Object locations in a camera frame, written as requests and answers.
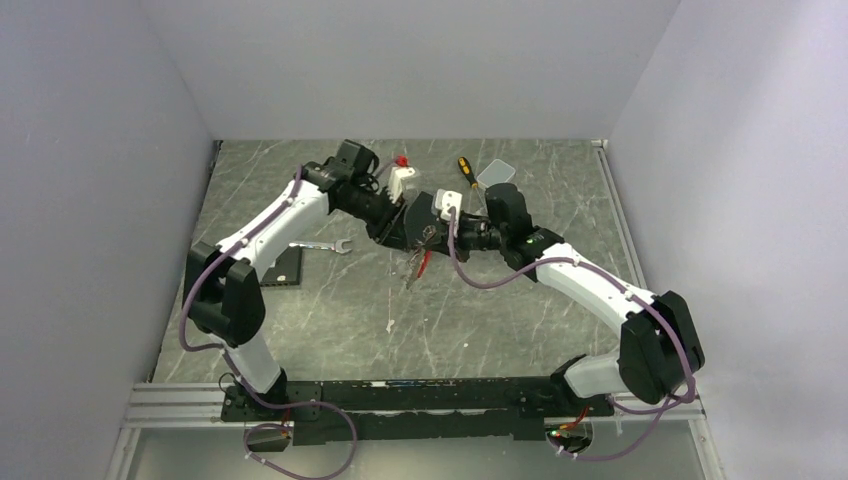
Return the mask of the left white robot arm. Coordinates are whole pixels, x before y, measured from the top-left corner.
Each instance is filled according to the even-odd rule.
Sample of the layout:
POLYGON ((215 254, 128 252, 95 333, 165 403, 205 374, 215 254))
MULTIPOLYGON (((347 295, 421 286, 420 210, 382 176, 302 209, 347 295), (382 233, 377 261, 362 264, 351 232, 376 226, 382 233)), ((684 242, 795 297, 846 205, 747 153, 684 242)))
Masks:
POLYGON ((262 334, 260 282, 277 258, 336 210, 364 222, 378 244, 404 250, 401 219, 419 172, 404 161, 381 164, 364 145, 343 141, 324 162, 297 167, 282 194, 235 233, 193 245, 187 255, 178 336, 187 352, 221 351, 264 420, 287 406, 287 375, 262 334))

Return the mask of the red and white keychain tag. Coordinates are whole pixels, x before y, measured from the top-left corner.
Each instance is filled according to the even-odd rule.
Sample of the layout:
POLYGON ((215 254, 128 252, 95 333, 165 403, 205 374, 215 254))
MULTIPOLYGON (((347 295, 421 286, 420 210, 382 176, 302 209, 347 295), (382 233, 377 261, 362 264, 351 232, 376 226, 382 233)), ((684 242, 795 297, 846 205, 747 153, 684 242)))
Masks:
POLYGON ((404 281, 406 290, 411 290, 413 284, 423 275, 439 239, 437 228, 434 225, 428 225, 422 230, 420 237, 413 242, 412 254, 407 262, 408 272, 404 281))

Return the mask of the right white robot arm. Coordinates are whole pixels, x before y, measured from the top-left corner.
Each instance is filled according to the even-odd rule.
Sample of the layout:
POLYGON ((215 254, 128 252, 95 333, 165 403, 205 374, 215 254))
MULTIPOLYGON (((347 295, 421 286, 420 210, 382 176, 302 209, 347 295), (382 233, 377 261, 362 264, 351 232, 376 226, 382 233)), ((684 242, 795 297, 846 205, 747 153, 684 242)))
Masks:
POLYGON ((557 233, 536 225, 524 195, 510 183, 489 188, 484 215, 461 210, 454 191, 421 193, 405 215, 410 239, 428 250, 446 252, 459 265, 474 250, 498 251, 513 269, 508 277, 469 285, 494 289, 521 276, 556 290, 598 317, 616 336, 610 353, 578 356, 551 376, 551 401, 574 415, 591 397, 630 393, 657 411, 691 403, 694 374, 705 363, 686 301, 677 293, 655 294, 628 283, 580 254, 557 233))

